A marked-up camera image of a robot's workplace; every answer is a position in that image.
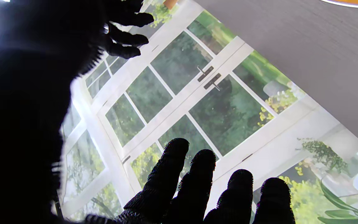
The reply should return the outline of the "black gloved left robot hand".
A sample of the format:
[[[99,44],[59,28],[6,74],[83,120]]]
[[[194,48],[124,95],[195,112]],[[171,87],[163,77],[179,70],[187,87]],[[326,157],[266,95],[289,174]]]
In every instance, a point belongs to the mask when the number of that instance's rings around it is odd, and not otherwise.
[[[104,52],[130,59],[148,39],[113,25],[154,21],[142,0],[0,0],[0,224],[71,224],[52,213],[61,186],[60,128],[71,83]],[[174,197],[189,142],[172,139],[148,180],[115,218],[81,224],[248,224],[253,175],[236,170],[205,215],[216,157],[198,151]]]

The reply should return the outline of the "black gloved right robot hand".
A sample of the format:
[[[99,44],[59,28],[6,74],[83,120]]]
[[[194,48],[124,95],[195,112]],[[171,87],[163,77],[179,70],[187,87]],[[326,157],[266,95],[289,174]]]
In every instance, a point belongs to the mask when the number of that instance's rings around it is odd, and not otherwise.
[[[120,30],[123,26],[144,27],[152,22],[152,14],[140,12],[143,0],[103,0],[108,32],[104,34],[104,50],[111,56],[130,59],[141,55],[139,47],[148,44],[148,37]]]

